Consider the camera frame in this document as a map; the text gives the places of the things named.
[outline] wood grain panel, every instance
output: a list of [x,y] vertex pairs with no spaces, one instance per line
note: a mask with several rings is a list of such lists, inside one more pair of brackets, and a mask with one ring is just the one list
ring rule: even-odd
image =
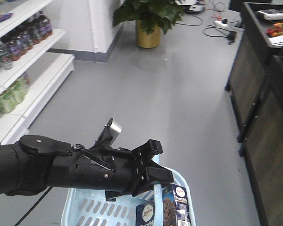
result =
[[242,125],[263,83],[265,70],[247,35],[244,35],[230,74],[230,86]]
[[269,92],[246,141],[269,226],[283,226],[283,113]]

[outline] power strip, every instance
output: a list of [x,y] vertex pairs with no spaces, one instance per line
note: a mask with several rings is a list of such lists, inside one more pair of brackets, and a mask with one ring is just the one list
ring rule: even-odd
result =
[[223,29],[228,28],[228,24],[222,23],[221,20],[214,20],[214,24],[215,24],[216,27],[219,27],[219,28],[223,28]]

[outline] dark wooden cabinet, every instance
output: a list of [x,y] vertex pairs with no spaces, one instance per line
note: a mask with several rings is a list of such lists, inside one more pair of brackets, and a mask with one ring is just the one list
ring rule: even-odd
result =
[[281,51],[281,47],[270,43],[265,33],[270,22],[255,16],[257,10],[271,8],[283,10],[283,5],[244,3],[241,10],[245,32],[225,87],[231,94],[239,128],[238,142],[243,142],[253,120],[270,60]]
[[261,224],[283,226],[283,57],[271,61],[243,146]]

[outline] white wall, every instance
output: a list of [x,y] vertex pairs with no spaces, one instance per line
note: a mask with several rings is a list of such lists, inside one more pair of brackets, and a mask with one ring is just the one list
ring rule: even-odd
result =
[[120,0],[54,0],[44,14],[66,35],[53,48],[106,53],[120,28],[112,27],[119,5]]
[[94,29],[95,52],[106,53],[120,26],[113,27],[113,12],[120,0],[89,0]]

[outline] light blue basket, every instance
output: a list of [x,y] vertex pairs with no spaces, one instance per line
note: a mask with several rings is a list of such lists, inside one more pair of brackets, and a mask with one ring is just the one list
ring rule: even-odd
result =
[[[191,217],[191,226],[196,226],[191,193],[185,179],[172,171],[175,184],[186,187]],[[162,188],[154,186],[154,191],[136,197],[131,195],[117,197],[116,202],[106,202],[105,191],[88,189],[69,189],[64,207],[61,226],[135,226],[136,206],[155,197],[154,226],[163,226]]]

